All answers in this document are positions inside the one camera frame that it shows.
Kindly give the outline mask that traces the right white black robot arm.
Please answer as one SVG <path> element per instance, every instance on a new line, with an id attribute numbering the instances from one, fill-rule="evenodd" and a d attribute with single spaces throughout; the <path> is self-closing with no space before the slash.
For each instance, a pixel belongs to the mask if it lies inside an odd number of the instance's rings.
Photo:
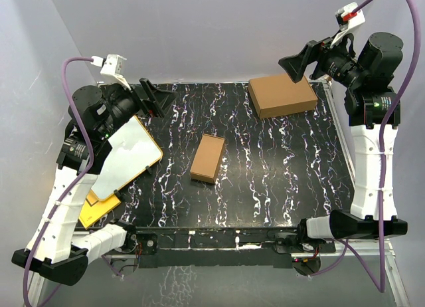
<path id="1" fill-rule="evenodd" d="M 390 87 L 403 54 L 403 41 L 390 33 L 373 33 L 359 56 L 353 34 L 336 45 L 331 38 L 308 42 L 297 55 L 278 64 L 298 83 L 315 63 L 311 79 L 328 75 L 345 88 L 345 111 L 355 146 L 354 196 L 348 211 L 302 219 L 293 237 L 305 251 L 330 239 L 377 239 L 405 235 L 408 223 L 398 218 L 392 188 L 394 141 L 400 125 L 400 104 Z"/>

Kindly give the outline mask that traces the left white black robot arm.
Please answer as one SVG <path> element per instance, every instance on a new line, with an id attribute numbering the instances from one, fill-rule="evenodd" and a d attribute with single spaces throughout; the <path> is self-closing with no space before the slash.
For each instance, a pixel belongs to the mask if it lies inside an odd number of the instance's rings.
<path id="1" fill-rule="evenodd" d="M 112 250 L 132 252 L 136 227 L 114 219 L 99 231 L 73 240 L 84 202 L 112 151 L 111 137 L 134 116 L 164 117 L 177 93 L 141 78 L 129 88 L 113 83 L 83 86 L 68 97 L 71 117 L 57 158 L 55 181 L 37 231 L 13 253 L 12 263 L 67 286 L 88 265 Z"/>

